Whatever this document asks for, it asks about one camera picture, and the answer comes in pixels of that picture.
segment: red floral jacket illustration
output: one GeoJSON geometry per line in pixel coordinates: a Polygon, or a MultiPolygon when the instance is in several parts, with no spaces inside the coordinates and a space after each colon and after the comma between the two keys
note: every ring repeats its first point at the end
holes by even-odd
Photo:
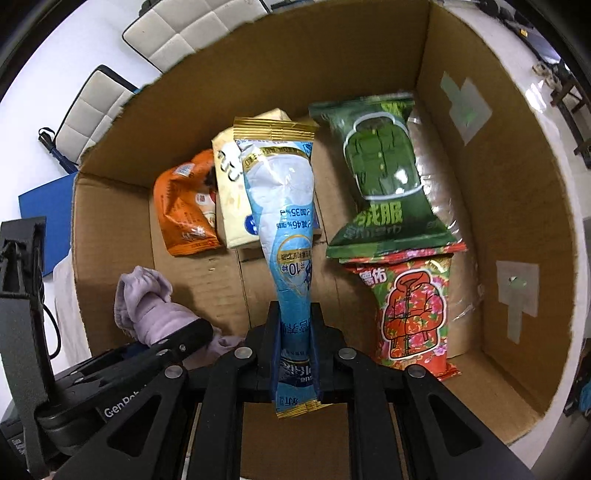
{"type": "Polygon", "coordinates": [[[390,340],[390,358],[418,355],[435,348],[443,324],[444,302],[426,271],[398,277],[384,312],[382,331],[390,340]]]}

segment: masking tape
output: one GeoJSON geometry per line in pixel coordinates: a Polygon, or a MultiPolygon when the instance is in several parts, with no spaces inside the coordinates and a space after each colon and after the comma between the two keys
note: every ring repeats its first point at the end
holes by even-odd
{"type": "Polygon", "coordinates": [[[519,343],[522,314],[538,316],[540,267],[537,264],[497,261],[496,282],[499,302],[507,308],[507,338],[519,343]]]}
{"type": "Polygon", "coordinates": [[[491,117],[492,110],[469,78],[459,89],[447,72],[443,72],[440,86],[452,103],[449,115],[467,145],[491,117]]]}

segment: purple cloth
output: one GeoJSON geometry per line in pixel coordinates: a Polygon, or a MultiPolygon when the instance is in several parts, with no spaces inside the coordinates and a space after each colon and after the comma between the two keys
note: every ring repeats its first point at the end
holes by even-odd
{"type": "MultiPolygon", "coordinates": [[[[171,301],[173,286],[158,271],[137,266],[123,274],[115,293],[115,323],[129,336],[148,345],[197,320],[191,310],[171,301]]],[[[209,365],[244,340],[223,336],[213,327],[212,341],[185,360],[188,369],[209,365]]]]}

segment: cardboard box flap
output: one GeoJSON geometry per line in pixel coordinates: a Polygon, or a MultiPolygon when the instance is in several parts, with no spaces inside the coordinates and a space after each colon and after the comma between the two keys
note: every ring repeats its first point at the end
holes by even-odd
{"type": "Polygon", "coordinates": [[[154,268],[148,197],[151,191],[80,173],[74,184],[72,253],[76,293],[90,351],[131,338],[113,319],[119,276],[136,265],[154,268]]]}
{"type": "Polygon", "coordinates": [[[441,8],[431,10],[417,90],[437,126],[470,213],[485,288],[483,349],[525,387],[539,411],[546,411],[569,351],[577,262],[573,215],[556,158],[535,115],[490,48],[441,8]],[[492,116],[466,145],[440,86],[444,72],[459,86],[469,78],[492,109],[492,116]],[[519,343],[507,336],[508,306],[498,301],[499,260],[540,269],[537,317],[522,314],[519,343]]]}
{"type": "Polygon", "coordinates": [[[280,107],[297,118],[314,101],[412,89],[428,8],[426,0],[345,0],[245,24],[144,87],[82,171],[151,188],[210,148],[235,116],[280,107]]]}

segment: white chair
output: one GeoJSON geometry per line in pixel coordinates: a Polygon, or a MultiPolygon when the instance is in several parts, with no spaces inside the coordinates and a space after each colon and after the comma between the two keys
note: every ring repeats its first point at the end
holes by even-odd
{"type": "Polygon", "coordinates": [[[95,145],[137,88],[105,65],[88,77],[56,132],[56,148],[80,165],[84,151],[95,145]]]}
{"type": "Polygon", "coordinates": [[[124,41],[160,71],[207,47],[239,25],[263,17],[261,0],[148,0],[124,41]]]}

